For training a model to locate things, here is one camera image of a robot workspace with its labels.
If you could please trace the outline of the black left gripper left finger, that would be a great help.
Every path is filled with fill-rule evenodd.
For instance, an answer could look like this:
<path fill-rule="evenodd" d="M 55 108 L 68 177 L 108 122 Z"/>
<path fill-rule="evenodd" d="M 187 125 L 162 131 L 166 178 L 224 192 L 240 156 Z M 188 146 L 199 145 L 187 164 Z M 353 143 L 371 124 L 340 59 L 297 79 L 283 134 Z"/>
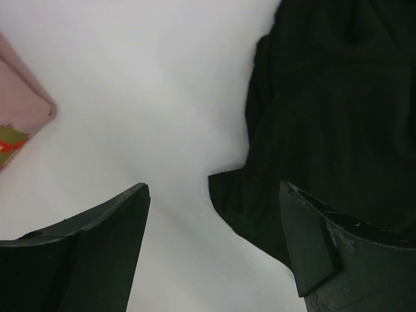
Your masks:
<path fill-rule="evenodd" d="M 139 183 L 96 207 L 1 242 L 2 311 L 125 311 L 150 192 Z"/>

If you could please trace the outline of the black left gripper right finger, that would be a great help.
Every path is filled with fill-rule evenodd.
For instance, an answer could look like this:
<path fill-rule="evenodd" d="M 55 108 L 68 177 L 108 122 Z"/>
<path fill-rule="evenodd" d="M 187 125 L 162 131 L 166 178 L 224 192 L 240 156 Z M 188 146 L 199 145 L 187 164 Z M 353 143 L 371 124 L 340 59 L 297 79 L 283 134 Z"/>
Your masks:
<path fill-rule="evenodd" d="M 279 202 L 308 311 L 415 311 L 415 239 L 332 209 L 286 181 Z"/>

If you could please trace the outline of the black t shirt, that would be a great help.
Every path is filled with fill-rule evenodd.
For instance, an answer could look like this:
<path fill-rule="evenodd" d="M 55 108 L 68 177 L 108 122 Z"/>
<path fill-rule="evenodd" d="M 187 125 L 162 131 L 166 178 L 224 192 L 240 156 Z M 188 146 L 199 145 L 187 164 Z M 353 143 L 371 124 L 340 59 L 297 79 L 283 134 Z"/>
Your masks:
<path fill-rule="evenodd" d="M 245 118 L 244 166 L 209 177 L 236 234 L 289 265 L 283 180 L 415 234 L 414 1 L 282 1 L 257 43 Z"/>

